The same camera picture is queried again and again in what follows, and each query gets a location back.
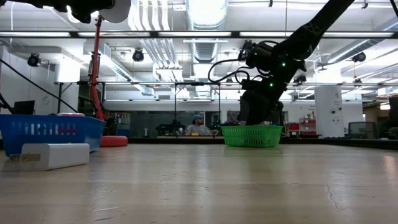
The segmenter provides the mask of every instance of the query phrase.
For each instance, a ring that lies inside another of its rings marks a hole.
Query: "cap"
[[[198,120],[198,119],[203,119],[203,116],[202,116],[202,115],[199,115],[199,114],[195,114],[195,115],[192,117],[192,120],[193,120],[193,121]]]

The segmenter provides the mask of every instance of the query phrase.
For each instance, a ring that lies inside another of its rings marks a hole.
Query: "ductwork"
[[[101,64],[108,66],[114,73],[122,76],[129,82],[139,82],[139,80],[133,78],[132,74],[123,65],[112,59],[111,48],[107,44],[101,44],[99,52],[101,53]],[[134,85],[134,87],[141,91],[143,95],[155,95],[153,88],[148,88],[144,85]]]
[[[162,0],[162,26],[163,30],[170,30],[169,27],[169,5],[167,0]],[[177,54],[175,53],[174,44],[172,39],[161,40],[163,48],[166,52],[170,52],[168,55],[169,61],[174,68],[180,68],[178,63]]]
[[[139,0],[132,0],[131,10],[128,18],[129,27],[132,30],[152,30],[149,24],[149,0],[141,0],[142,2],[142,25],[140,16]],[[152,3],[152,25],[155,30],[161,30],[159,25],[159,4],[157,0],[151,0]],[[162,25],[164,29],[169,30],[167,0],[162,0]],[[170,40],[160,40],[165,54],[156,39],[140,40],[142,46],[147,50],[152,61],[158,68],[179,68],[177,57],[173,43]]]
[[[398,19],[394,17],[388,22],[384,23],[383,25],[377,27],[375,30],[391,31],[391,32],[398,31]],[[339,49],[335,53],[329,55],[327,62],[328,64],[341,62],[343,60],[346,60],[350,57],[353,57],[361,53],[366,49],[369,49],[370,47],[375,46],[376,44],[379,44],[382,41],[385,40],[382,39],[355,40],[352,43],[343,47],[342,49]]]
[[[144,30],[144,28],[142,28],[142,26],[141,26],[138,0],[132,0],[127,23],[129,24],[129,27],[131,30]],[[147,53],[148,53],[149,57],[152,59],[152,61],[159,68],[162,67],[162,64],[161,64],[159,58],[155,55],[153,48],[150,47],[149,41],[141,39],[140,43],[144,47],[144,49],[147,51]]]
[[[228,0],[185,0],[185,5],[190,30],[224,29]],[[195,43],[192,46],[193,54],[198,62],[209,63],[216,57],[218,44]]]

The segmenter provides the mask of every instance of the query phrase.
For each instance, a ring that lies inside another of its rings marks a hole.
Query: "computer monitor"
[[[14,114],[32,115],[35,111],[35,101],[18,101],[14,103]]]

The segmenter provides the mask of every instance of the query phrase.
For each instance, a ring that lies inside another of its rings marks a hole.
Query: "wooden table surface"
[[[103,148],[86,166],[0,156],[1,223],[398,223],[398,152],[321,145]]]

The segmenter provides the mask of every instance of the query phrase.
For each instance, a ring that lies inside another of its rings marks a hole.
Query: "man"
[[[198,133],[200,136],[209,136],[209,129],[203,125],[203,116],[196,114],[192,118],[192,125],[189,125],[187,131],[185,132],[186,136],[192,135],[192,133]]]

